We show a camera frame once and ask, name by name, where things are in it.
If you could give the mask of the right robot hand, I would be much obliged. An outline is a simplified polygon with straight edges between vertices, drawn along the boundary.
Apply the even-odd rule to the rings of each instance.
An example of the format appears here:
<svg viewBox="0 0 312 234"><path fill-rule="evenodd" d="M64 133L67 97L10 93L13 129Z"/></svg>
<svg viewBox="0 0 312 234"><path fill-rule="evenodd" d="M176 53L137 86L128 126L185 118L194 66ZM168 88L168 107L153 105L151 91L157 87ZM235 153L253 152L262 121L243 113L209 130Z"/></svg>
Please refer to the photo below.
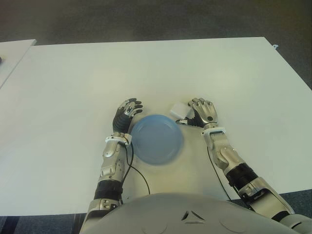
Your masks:
<svg viewBox="0 0 312 234"><path fill-rule="evenodd" d="M176 120L176 124L188 125L204 128L207 124L217 124L217 113L211 101L203 98L193 98L188 102L188 106L194 112L193 118L185 117L184 119Z"/></svg>

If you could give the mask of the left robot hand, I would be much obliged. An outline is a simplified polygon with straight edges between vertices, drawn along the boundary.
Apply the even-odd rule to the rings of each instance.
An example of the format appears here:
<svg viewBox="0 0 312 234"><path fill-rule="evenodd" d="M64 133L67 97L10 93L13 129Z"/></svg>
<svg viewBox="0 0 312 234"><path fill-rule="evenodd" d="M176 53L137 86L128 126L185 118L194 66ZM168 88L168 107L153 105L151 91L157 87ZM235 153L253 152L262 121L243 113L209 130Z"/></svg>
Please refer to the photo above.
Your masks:
<svg viewBox="0 0 312 234"><path fill-rule="evenodd" d="M128 133L133 117L143 111L142 102L130 98L121 103L113 119L113 132Z"/></svg>

